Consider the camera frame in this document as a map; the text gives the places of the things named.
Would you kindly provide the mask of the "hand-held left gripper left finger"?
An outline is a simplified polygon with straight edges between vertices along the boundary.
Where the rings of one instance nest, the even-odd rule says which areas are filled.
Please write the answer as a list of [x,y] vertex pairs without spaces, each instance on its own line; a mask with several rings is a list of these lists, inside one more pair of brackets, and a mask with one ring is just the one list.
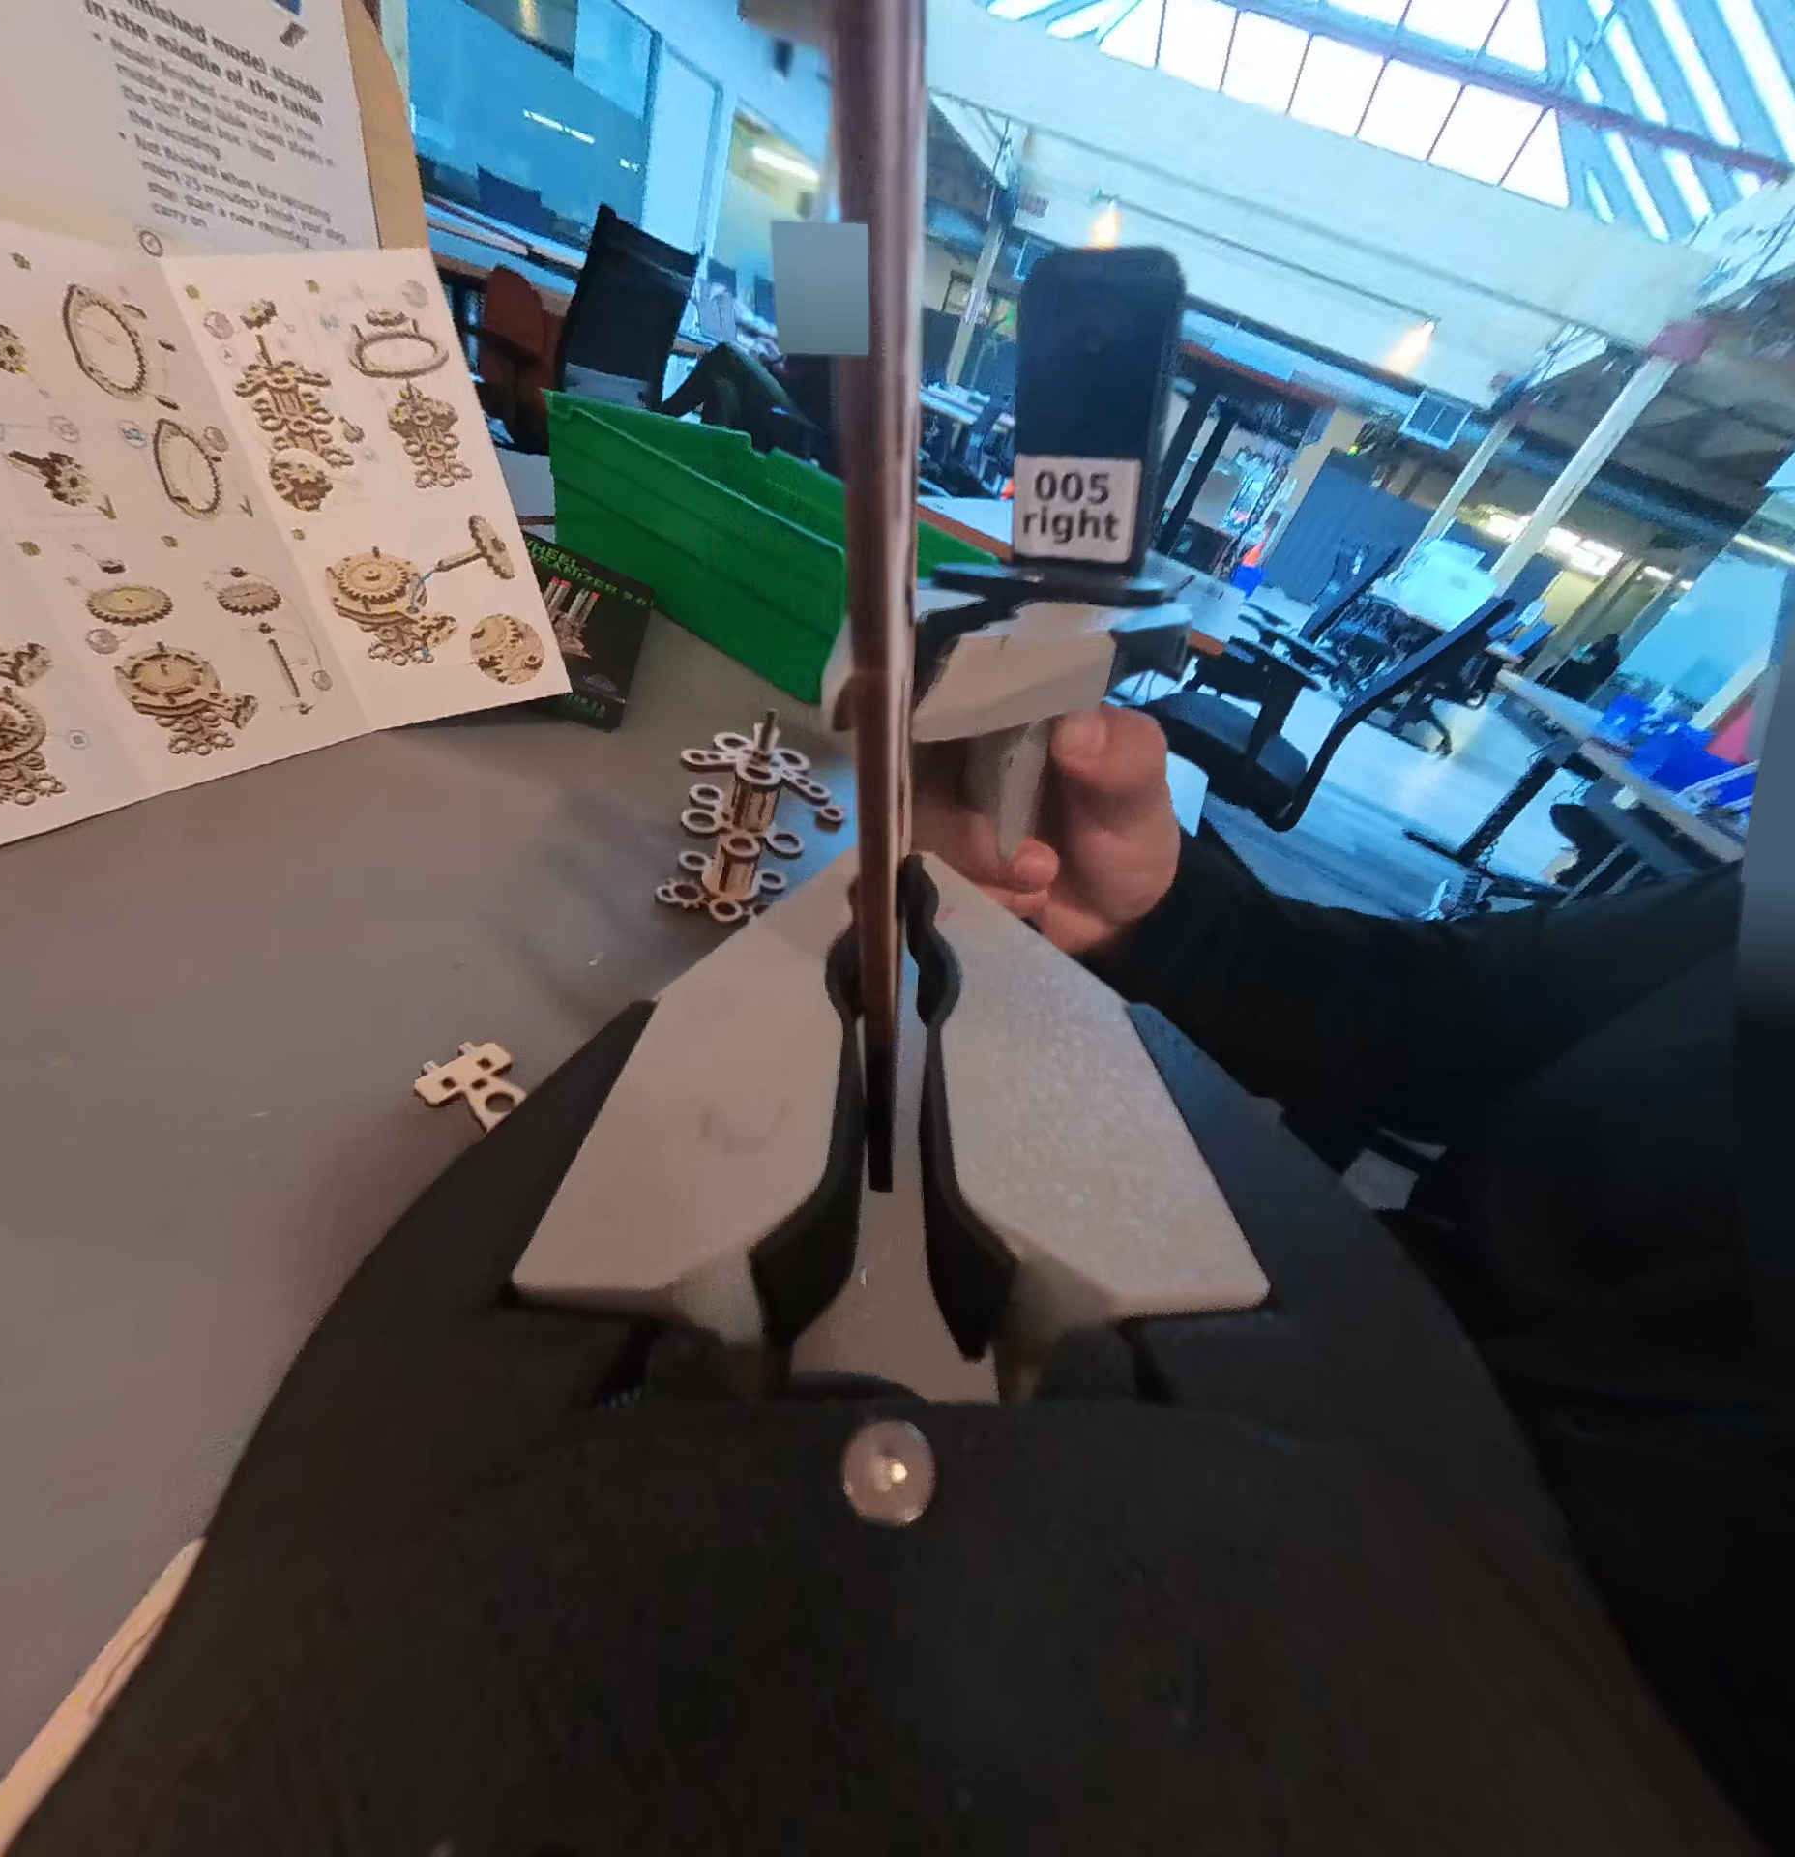
[[863,1068],[853,870],[665,988],[510,1281],[520,1299],[789,1350],[853,1265]]

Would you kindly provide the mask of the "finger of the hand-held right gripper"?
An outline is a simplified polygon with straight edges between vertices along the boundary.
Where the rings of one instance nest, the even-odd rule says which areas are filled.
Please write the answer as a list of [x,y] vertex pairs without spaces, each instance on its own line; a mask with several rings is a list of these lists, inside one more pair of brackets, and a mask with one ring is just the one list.
[[1187,630],[1181,607],[1032,607],[1003,665],[915,682],[910,740],[968,746],[959,800],[994,825],[999,852],[1014,852],[1041,820],[1057,719],[1098,707],[1128,676],[1175,676]]
[[945,676],[986,676],[988,662],[1003,665],[1018,654],[1013,638],[1033,604],[1037,599],[956,599],[918,613],[911,679],[936,683]]

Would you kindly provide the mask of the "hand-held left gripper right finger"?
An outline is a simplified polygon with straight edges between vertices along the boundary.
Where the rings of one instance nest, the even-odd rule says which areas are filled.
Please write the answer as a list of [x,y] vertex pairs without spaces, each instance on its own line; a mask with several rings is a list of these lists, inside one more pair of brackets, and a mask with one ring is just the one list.
[[925,1258],[959,1353],[1041,1365],[1079,1328],[1261,1307],[1128,1005],[938,857],[910,857],[905,913]]

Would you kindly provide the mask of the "wooden sheet with spoked wheel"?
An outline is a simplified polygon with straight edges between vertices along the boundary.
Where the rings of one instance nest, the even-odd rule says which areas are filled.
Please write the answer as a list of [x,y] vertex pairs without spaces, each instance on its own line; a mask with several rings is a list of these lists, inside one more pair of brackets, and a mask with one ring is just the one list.
[[834,4],[838,198],[866,233],[867,337],[840,359],[846,491],[846,683],[859,801],[853,909],[863,1026],[866,1175],[894,1160],[904,978],[902,870],[910,811],[910,691],[918,539],[925,4]]

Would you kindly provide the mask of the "wooden model assembly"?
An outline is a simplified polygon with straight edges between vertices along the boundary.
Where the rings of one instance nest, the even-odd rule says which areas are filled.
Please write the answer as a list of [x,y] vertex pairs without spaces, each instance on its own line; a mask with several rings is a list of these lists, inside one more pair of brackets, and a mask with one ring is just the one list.
[[762,916],[790,886],[789,870],[813,833],[840,833],[846,805],[790,746],[776,707],[743,731],[716,731],[680,753],[686,788],[676,827],[686,845],[658,882],[658,909],[738,927]]

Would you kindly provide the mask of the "person's right forearm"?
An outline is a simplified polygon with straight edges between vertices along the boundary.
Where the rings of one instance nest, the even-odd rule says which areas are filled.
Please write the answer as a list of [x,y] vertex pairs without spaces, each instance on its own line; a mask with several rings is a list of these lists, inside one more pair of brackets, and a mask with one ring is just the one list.
[[1718,969],[1727,988],[1742,903],[1742,874],[1716,868],[1454,921],[1374,916],[1265,886],[1204,829],[1086,964],[1254,1099],[1450,1145],[1675,985]]

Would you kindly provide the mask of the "person's right hand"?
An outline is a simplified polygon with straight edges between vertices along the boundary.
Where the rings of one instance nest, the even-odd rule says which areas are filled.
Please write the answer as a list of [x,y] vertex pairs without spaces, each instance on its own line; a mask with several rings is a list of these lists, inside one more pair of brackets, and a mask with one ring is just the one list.
[[1117,704],[1070,714],[1050,733],[1047,778],[1043,820],[1014,852],[976,820],[972,882],[1064,954],[1100,958],[1179,871],[1163,728]]

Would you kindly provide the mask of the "black office chair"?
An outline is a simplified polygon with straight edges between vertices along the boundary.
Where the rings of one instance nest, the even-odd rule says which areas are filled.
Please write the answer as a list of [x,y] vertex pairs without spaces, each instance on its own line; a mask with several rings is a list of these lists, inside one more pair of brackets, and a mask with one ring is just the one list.
[[700,258],[603,203],[562,316],[557,390],[658,413]]
[[1304,820],[1334,757],[1363,723],[1405,704],[1430,709],[1441,683],[1478,656],[1490,633],[1512,611],[1511,599],[1494,599],[1435,640],[1377,671],[1345,696],[1313,754],[1304,754],[1284,737],[1284,719],[1315,679],[1272,648],[1251,652],[1238,642],[1227,652],[1230,657],[1250,657],[1257,671],[1254,714],[1191,683],[1159,696],[1147,712],[1159,723],[1169,753],[1204,774],[1213,797],[1284,833]]

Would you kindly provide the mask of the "small wooden connector part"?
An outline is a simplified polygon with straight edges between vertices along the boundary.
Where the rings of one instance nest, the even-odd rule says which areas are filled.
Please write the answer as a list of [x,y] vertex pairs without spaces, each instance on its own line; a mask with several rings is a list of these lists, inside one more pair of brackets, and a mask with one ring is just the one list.
[[455,1056],[422,1062],[410,1090],[430,1109],[461,1104],[481,1130],[492,1130],[527,1101],[510,1071],[513,1053],[502,1043],[463,1040]]

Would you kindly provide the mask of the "green plastic bin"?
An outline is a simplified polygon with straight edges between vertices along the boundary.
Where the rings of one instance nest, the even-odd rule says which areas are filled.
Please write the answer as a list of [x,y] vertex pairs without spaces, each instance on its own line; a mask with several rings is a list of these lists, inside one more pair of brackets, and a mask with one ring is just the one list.
[[737,430],[560,390],[546,407],[557,543],[816,704],[846,619],[841,481]]

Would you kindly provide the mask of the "black kit box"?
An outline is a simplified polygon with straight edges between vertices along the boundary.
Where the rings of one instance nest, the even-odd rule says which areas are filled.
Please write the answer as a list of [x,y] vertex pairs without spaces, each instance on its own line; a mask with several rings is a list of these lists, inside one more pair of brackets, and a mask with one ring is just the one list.
[[533,532],[524,536],[524,544],[569,679],[569,691],[549,707],[583,726],[618,731],[654,613],[654,590]]

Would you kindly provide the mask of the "person's black top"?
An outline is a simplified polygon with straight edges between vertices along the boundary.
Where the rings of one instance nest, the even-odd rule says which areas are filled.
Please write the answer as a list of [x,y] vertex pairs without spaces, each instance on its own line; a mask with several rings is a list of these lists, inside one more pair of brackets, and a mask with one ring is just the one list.
[[1735,966],[1559,1026],[1516,1003],[1444,1273],[1628,1651],[1795,1853],[1795,1354],[1751,1295]]

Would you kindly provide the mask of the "folded assembly instruction booklet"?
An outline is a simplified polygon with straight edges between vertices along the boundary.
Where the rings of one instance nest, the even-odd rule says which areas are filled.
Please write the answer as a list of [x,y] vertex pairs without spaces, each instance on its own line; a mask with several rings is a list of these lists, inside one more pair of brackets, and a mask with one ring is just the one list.
[[0,220],[0,845],[566,691],[426,249]]

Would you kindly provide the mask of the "wooden sheet with lobed cutouts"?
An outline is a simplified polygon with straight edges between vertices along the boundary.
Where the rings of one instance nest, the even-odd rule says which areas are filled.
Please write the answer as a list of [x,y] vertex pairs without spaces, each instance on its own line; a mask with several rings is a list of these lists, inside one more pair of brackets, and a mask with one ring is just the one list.
[[177,1550],[142,1599],[116,1628],[91,1664],[72,1684],[0,1779],[0,1854],[19,1838],[42,1799],[87,1743],[120,1691],[140,1667],[152,1644],[172,1613],[204,1541],[193,1538]]

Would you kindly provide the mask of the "white instruction poster board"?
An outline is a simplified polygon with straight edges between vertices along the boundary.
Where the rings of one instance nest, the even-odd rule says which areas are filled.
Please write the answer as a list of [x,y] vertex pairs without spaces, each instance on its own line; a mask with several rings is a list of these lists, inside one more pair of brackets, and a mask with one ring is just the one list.
[[430,245],[405,4],[0,2],[0,220],[155,258]]

